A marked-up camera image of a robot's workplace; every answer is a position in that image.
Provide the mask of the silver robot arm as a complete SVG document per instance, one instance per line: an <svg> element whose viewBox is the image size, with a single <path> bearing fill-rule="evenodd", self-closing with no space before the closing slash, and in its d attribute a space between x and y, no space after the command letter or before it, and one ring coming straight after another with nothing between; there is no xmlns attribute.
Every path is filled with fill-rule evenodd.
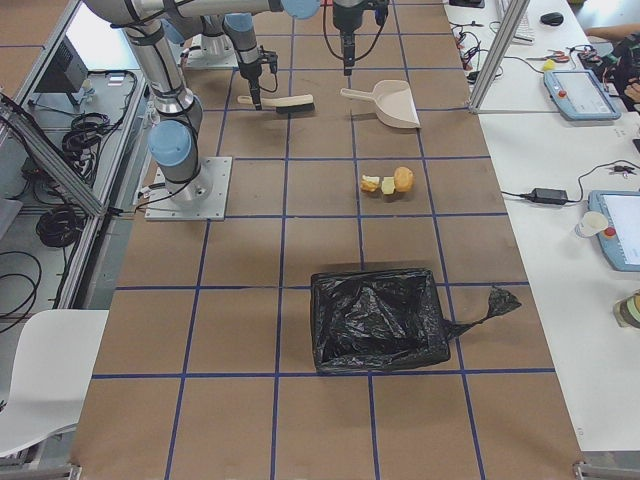
<svg viewBox="0 0 640 480"><path fill-rule="evenodd" d="M206 194L210 181L202 173L198 134L202 105L187 87L169 44L197 35L229 38L250 101L262 108L263 65L277 54L257 44L253 17L282 12L280 1L87 1L85 5L114 29L124 31L154 95L159 124L148 147L164 175L171 197Z"/></svg>
<svg viewBox="0 0 640 480"><path fill-rule="evenodd" d="M329 53L343 64L343 74L349 77L356 63L363 60L375 48L378 39L386 24L389 14L389 2L386 0L361 0L361 1L332 1L332 23L339 31L341 53L337 54L328 39L326 31L327 2L326 1L282 1L283 9L293 18L309 19L319 9L322 9L323 38ZM375 23L378 31L369 48L362 54L356 54L356 31L363 24L366 11L374 12Z"/></svg>

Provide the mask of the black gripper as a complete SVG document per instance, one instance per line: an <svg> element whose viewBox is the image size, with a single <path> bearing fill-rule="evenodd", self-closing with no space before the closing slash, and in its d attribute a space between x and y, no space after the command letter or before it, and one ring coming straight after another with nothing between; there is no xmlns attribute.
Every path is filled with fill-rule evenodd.
<svg viewBox="0 0 640 480"><path fill-rule="evenodd" d="M243 65L243 78L249 84L251 101L254 103L254 107L257 111L261 111L263 109L263 106L261 103L261 94L260 94L260 82L259 82L260 76L261 76L261 64L259 62L252 62L252 63Z"/></svg>
<svg viewBox="0 0 640 480"><path fill-rule="evenodd" d="M356 43L355 33L353 31L341 31L341 53L343 62L344 76L351 76L351 68L355 66Z"/></svg>

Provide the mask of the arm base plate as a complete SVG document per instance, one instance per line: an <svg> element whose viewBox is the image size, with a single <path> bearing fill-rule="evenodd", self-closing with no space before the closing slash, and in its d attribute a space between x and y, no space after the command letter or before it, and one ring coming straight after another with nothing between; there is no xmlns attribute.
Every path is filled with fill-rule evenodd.
<svg viewBox="0 0 640 480"><path fill-rule="evenodd" d="M195 36L183 51L184 66L189 69L232 69L237 66L228 36Z"/></svg>
<svg viewBox="0 0 640 480"><path fill-rule="evenodd" d="M231 157L201 157L200 172L184 189L167 182L160 168L155 182L164 183L153 189L144 208L148 221L223 221L232 171Z"/></svg>

